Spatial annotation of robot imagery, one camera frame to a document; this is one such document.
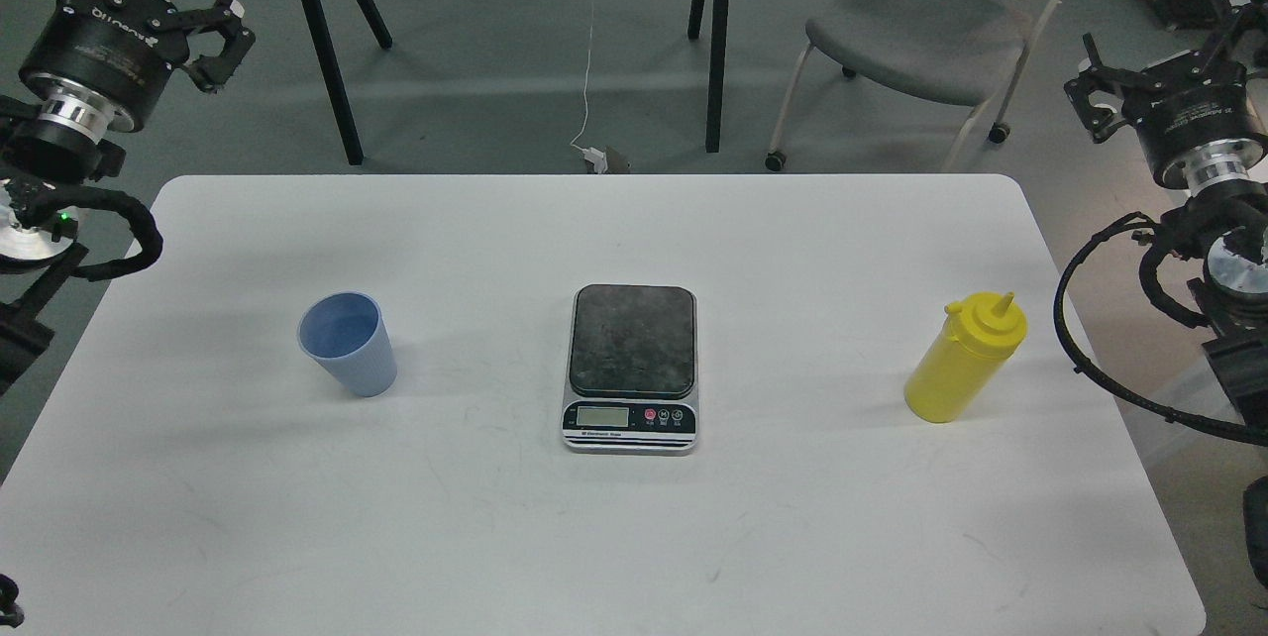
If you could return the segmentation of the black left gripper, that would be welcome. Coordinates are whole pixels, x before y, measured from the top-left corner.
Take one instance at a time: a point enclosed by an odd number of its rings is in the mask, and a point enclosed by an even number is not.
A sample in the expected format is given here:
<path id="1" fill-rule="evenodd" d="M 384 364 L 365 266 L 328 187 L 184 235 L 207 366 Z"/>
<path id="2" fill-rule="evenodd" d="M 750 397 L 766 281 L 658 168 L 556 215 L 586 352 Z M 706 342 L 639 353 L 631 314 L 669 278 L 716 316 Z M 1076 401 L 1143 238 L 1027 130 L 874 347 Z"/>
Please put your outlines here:
<path id="1" fill-rule="evenodd" d="M 172 10 L 171 0 L 123 0 L 119 9 L 109 3 L 60 0 L 19 76 L 41 98 L 58 82 L 95 91 L 115 108 L 110 130 L 145 129 L 178 65 L 199 91 L 218 92 L 257 39 L 245 27 L 238 0 L 214 0 L 199 10 Z M 186 37 L 202 33 L 221 37 L 219 53 L 186 61 Z"/>

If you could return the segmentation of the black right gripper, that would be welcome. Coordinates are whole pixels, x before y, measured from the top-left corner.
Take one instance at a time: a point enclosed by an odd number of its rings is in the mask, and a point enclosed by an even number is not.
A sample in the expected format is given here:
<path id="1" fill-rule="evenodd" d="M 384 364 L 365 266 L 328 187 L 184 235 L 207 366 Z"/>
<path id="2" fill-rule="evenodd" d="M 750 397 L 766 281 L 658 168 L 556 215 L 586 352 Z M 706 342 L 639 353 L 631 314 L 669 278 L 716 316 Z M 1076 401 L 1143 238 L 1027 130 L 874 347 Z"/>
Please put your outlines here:
<path id="1" fill-rule="evenodd" d="M 1093 144 L 1132 125 L 1153 180 L 1186 189 L 1186 163 L 1205 149 L 1232 155 L 1252 169 L 1265 157 L 1265 125 L 1246 94 L 1249 72 L 1227 60 L 1258 22 L 1258 0 L 1210 0 L 1216 24 L 1191 56 L 1173 56 L 1144 71 L 1104 65 L 1090 33 L 1082 35 L 1085 60 L 1064 84 L 1066 99 Z M 1191 72 L 1200 72 L 1193 77 Z"/>

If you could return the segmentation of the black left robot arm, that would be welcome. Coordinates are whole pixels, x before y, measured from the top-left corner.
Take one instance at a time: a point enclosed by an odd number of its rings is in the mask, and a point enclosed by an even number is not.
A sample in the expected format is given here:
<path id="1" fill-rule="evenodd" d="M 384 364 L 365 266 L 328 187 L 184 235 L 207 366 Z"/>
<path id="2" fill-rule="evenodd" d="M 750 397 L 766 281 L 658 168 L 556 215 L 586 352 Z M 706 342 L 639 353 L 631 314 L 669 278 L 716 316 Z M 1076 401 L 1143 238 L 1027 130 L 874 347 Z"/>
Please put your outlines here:
<path id="1" fill-rule="evenodd" d="M 70 279 L 104 283 L 158 261 L 145 203 L 99 186 L 124 149 L 109 132 L 145 129 L 172 73 L 218 91 L 254 46 L 238 0 L 180 10 L 171 0 L 55 0 L 19 70 L 36 103 L 3 98 L 3 271 L 36 280 L 1 308 L 9 388 L 49 348 L 38 314 Z"/>

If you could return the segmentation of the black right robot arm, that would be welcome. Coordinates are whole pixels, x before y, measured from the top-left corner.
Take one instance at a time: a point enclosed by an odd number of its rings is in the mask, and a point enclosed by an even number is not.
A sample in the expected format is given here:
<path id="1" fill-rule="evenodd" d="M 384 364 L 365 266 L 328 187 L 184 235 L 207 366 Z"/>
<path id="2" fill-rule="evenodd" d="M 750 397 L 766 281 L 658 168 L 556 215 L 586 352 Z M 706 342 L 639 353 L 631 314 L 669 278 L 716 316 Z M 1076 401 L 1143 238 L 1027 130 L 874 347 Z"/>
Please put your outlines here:
<path id="1" fill-rule="evenodd" d="M 1059 343 L 1075 372 L 1110 395 L 1170 424 L 1240 445 L 1264 447 L 1267 405 L 1267 193 L 1252 170 L 1265 161 L 1265 122 L 1248 84 L 1265 77 L 1232 51 L 1248 30 L 1264 30 L 1265 0 L 1211 0 L 1216 24 L 1200 49 L 1182 51 L 1142 70 L 1104 65 L 1083 35 L 1085 67 L 1064 91 L 1078 120 L 1099 144 L 1115 130 L 1135 130 L 1153 180 L 1187 193 L 1186 203 L 1150 219 L 1131 212 L 1092 234 L 1061 271 L 1052 302 Z M 1066 324 L 1065 298 L 1079 266 L 1117 234 L 1144 248 L 1137 284 L 1151 307 L 1187 328 L 1206 328 L 1208 367 L 1239 421 L 1187 413 L 1137 395 L 1087 356 Z"/>

